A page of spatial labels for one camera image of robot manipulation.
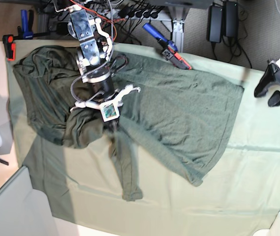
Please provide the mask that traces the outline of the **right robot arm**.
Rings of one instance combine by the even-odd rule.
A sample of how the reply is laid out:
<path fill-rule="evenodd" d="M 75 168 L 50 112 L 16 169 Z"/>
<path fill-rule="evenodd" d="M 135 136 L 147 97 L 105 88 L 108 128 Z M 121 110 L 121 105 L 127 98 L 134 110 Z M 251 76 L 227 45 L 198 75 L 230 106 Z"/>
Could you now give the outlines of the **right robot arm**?
<path fill-rule="evenodd" d="M 70 92 L 75 99 L 75 108 L 90 108 L 101 113 L 104 123 L 110 130 L 118 128 L 120 110 L 124 96 L 132 92 L 140 92 L 140 87 L 126 85 L 116 89 L 112 77 L 128 64 L 128 58 L 114 52 L 114 20 L 98 15 L 85 7 L 85 0 L 56 0 L 56 12 L 67 11 L 69 34 L 79 41 L 76 62 L 80 76 L 71 86 Z M 74 84 L 82 81 L 89 85 L 92 96 L 89 99 L 80 98 L 74 91 Z"/>

